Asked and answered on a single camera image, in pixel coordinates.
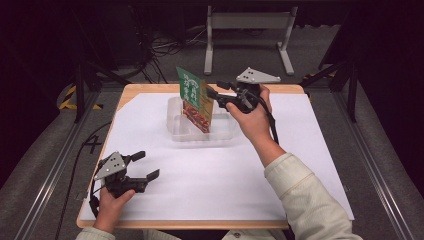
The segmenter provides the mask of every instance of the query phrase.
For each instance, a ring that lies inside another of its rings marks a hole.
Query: clothing
[[[265,168],[271,184],[287,213],[296,239],[362,239],[352,234],[352,222],[343,207],[328,193],[314,173],[291,153],[283,154]],[[89,238],[92,228],[84,229],[77,239]],[[145,240],[162,240],[156,230],[143,230]],[[177,240],[169,236],[166,240]],[[285,239],[281,231],[231,230],[223,240]]]

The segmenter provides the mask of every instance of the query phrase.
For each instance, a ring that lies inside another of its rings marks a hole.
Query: person's left hand
[[[121,216],[122,208],[135,194],[134,190],[128,190],[119,198],[115,198],[105,187],[100,190],[99,215],[93,227],[112,233]]]

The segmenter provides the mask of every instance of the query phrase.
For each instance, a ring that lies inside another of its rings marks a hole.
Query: wooden table
[[[232,92],[217,87],[215,84],[210,84],[211,87],[219,92]],[[299,85],[266,85],[271,92],[274,93],[293,93],[303,94],[303,88]],[[130,84],[127,85],[122,93],[121,99],[118,103],[117,110],[120,110],[126,103],[131,101],[139,93],[178,93],[179,84]],[[108,136],[106,137],[105,144],[100,156],[103,156],[107,140],[110,135],[109,129]],[[77,225],[81,228],[92,226],[93,220],[81,220],[80,214],[77,219]],[[130,228],[130,229],[288,229],[287,221],[167,221],[167,220],[154,220],[154,221],[120,221],[117,228]]]

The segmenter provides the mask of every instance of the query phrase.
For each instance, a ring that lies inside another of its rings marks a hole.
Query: transparent bin
[[[203,133],[188,118],[181,114],[183,101],[180,97],[168,100],[167,128],[175,142],[229,140],[233,137],[236,120],[216,101],[212,111],[210,133]]]

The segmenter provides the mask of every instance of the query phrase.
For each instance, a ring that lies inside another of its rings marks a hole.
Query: white paper sheet
[[[131,155],[127,175],[145,177],[160,169],[145,193],[125,206],[122,220],[285,220],[281,202],[238,125],[231,140],[173,142],[166,128],[167,101],[177,93],[143,93],[115,116],[104,156]],[[297,155],[321,179],[353,220],[343,186],[305,94],[272,94],[280,145]],[[80,220],[94,220],[84,202]]]

